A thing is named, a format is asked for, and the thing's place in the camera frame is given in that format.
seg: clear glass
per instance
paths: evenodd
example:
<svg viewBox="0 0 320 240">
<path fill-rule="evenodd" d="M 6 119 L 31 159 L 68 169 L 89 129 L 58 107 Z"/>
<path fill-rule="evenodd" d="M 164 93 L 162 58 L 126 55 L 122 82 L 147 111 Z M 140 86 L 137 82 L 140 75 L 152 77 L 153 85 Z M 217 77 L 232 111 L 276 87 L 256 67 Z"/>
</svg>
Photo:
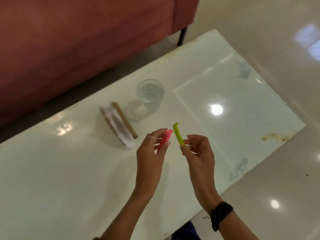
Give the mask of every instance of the clear glass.
<svg viewBox="0 0 320 240">
<path fill-rule="evenodd" d="M 144 106 L 150 111 L 155 112 L 161 106 L 165 89 L 163 85 L 153 79 L 147 79 L 138 85 L 138 97 L 143 102 Z"/>
</svg>

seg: person's right hand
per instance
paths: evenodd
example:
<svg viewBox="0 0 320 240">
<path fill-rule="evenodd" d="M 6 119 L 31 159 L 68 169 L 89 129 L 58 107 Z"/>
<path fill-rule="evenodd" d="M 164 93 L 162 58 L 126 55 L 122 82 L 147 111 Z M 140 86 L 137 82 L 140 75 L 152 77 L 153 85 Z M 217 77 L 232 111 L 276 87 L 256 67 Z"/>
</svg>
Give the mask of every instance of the person's right hand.
<svg viewBox="0 0 320 240">
<path fill-rule="evenodd" d="M 180 149 L 189 164 L 195 196 L 202 208 L 210 214 L 210 211 L 222 202 L 214 184 L 214 153 L 207 137 L 200 135 L 187 137 L 188 139 L 184 140 L 186 145 L 181 145 Z"/>
</svg>

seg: hand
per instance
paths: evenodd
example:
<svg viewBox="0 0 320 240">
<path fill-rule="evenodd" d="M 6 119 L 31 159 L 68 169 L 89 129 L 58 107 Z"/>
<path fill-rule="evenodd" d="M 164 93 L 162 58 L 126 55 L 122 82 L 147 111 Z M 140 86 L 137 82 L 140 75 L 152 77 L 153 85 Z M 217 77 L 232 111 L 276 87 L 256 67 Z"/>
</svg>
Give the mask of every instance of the hand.
<svg viewBox="0 0 320 240">
<path fill-rule="evenodd" d="M 203 209 L 210 214 L 222 199 L 214 185 L 214 153 L 205 136 L 188 135 L 181 145 L 182 154 L 189 164 L 189 173 L 195 196 Z"/>
<path fill-rule="evenodd" d="M 155 154 L 163 133 L 167 130 L 158 129 L 147 134 L 137 150 L 137 178 L 134 194 L 147 196 L 151 199 L 160 181 L 162 165 L 170 142 L 166 142 Z"/>
</svg>

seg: person's left hand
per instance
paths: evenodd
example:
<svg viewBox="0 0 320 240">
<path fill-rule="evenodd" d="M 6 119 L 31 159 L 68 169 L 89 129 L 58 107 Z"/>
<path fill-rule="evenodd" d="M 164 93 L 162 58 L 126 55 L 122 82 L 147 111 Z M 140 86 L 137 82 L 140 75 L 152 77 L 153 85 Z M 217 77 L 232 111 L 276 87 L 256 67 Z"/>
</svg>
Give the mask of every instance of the person's left hand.
<svg viewBox="0 0 320 240">
<path fill-rule="evenodd" d="M 134 189 L 135 194 L 152 197 L 160 181 L 162 165 L 170 142 L 166 142 L 158 151 L 158 145 L 163 133 L 167 130 L 158 129 L 147 134 L 137 150 L 137 178 Z"/>
</svg>

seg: floor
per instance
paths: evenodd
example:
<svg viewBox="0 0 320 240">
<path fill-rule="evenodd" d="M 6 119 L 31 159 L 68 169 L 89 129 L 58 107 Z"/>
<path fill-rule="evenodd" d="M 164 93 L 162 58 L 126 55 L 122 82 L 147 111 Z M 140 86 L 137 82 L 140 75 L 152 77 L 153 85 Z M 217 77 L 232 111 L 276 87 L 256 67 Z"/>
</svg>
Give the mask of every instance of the floor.
<svg viewBox="0 0 320 240">
<path fill-rule="evenodd" d="M 217 29 L 306 123 L 222 198 L 260 239 L 320 239 L 320 0 L 201 0 L 186 42 Z M 179 34 L 81 84 L 0 131 L 0 142 L 175 48 Z M 205 212 L 202 240 L 222 239 Z"/>
</svg>

